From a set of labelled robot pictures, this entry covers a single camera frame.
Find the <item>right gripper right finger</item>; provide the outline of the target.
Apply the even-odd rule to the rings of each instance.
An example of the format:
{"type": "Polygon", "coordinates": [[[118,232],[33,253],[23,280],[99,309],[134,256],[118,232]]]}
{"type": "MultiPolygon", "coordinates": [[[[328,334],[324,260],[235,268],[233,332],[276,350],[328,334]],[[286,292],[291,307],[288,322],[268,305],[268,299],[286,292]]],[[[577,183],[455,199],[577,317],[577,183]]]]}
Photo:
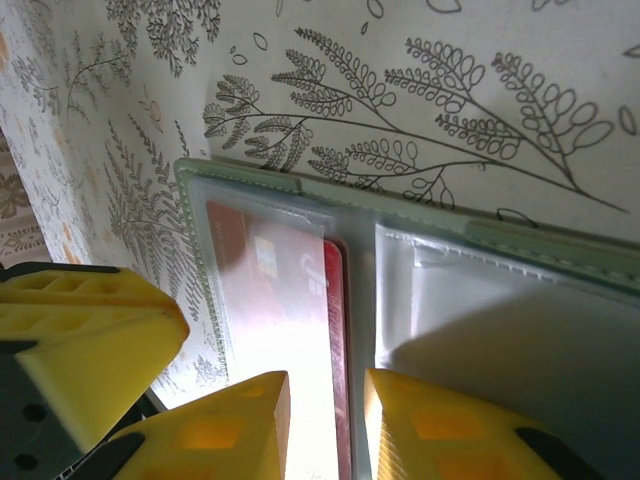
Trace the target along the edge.
{"type": "Polygon", "coordinates": [[[604,480],[540,422],[393,370],[365,373],[372,480],[604,480]]]}

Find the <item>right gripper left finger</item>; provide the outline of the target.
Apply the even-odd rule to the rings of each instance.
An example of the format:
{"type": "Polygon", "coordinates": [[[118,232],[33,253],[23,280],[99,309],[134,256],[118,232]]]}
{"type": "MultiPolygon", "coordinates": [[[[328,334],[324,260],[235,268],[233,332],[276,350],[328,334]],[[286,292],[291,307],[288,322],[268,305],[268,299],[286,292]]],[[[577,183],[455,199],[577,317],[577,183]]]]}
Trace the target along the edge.
{"type": "Polygon", "coordinates": [[[113,480],[285,480],[289,376],[272,371],[121,430],[143,443],[113,480]]]}

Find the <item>pale green card holder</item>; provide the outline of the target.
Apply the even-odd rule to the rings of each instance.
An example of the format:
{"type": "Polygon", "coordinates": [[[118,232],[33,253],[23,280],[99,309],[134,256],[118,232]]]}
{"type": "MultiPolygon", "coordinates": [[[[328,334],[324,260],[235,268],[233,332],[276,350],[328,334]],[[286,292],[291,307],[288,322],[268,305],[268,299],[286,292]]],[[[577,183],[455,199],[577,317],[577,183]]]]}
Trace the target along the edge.
{"type": "Polygon", "coordinates": [[[532,418],[604,480],[640,480],[640,249],[228,162],[181,159],[175,176],[231,381],[207,202],[300,219],[340,248],[351,480],[372,480],[371,368],[532,418]]]}

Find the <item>red credit card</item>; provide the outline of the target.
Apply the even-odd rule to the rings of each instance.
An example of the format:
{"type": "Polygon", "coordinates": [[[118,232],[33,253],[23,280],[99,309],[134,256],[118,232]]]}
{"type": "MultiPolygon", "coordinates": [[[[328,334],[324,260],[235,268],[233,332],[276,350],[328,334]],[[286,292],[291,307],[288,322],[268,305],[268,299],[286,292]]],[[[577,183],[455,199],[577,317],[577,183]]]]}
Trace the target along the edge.
{"type": "Polygon", "coordinates": [[[289,376],[285,480],[351,480],[343,255],[317,227],[206,204],[231,375],[289,376]]]}

